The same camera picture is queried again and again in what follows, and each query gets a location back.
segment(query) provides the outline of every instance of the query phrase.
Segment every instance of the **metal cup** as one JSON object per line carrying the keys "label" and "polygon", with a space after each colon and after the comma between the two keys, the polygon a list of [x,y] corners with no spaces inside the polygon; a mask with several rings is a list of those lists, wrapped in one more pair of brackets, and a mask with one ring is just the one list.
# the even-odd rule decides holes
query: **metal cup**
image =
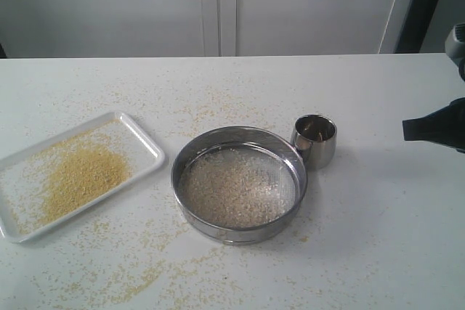
{"label": "metal cup", "polygon": [[327,166],[336,151],[336,124],[322,115],[304,115],[297,119],[291,144],[308,170]]}

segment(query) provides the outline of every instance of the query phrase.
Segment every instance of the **yellow powder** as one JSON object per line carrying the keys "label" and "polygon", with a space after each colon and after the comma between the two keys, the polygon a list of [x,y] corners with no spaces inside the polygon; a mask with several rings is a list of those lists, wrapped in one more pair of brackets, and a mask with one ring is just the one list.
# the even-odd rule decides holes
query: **yellow powder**
{"label": "yellow powder", "polygon": [[41,225],[85,205],[129,178],[124,157],[105,145],[80,142],[53,164],[44,183]]}

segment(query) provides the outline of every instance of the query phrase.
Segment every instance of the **metal sieve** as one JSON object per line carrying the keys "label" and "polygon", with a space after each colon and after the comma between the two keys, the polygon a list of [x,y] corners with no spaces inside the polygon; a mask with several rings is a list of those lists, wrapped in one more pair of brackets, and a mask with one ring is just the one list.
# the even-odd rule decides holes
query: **metal sieve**
{"label": "metal sieve", "polygon": [[245,126],[202,134],[178,154],[171,183],[189,223],[228,244],[266,240],[295,217],[307,188],[299,153]]}

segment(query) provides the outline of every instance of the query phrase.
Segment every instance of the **table surface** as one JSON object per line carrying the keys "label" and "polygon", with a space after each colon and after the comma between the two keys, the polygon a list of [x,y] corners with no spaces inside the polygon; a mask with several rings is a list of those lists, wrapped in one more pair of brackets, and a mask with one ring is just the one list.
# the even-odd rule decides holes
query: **table surface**
{"label": "table surface", "polygon": [[[0,239],[0,309],[462,309],[465,155],[401,121],[465,95],[444,54],[1,60],[0,158],[109,110],[166,166],[36,241]],[[228,125],[338,126],[292,225],[225,246],[182,218],[171,164]]]}

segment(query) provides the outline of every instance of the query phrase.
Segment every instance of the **rectangular tray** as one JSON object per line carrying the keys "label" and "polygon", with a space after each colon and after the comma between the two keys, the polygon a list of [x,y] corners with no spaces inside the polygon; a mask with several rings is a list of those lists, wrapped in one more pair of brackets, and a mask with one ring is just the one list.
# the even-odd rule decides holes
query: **rectangular tray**
{"label": "rectangular tray", "polygon": [[[74,136],[77,139],[86,137],[92,143],[104,144],[110,151],[122,154],[132,175],[74,211],[39,226],[38,209],[43,201],[41,188],[46,178],[44,172],[49,167],[47,159],[41,158],[39,153],[51,152],[53,145]],[[0,160],[0,232],[10,242],[37,237],[156,170],[164,160],[163,150],[123,112],[106,113],[82,123]]]}

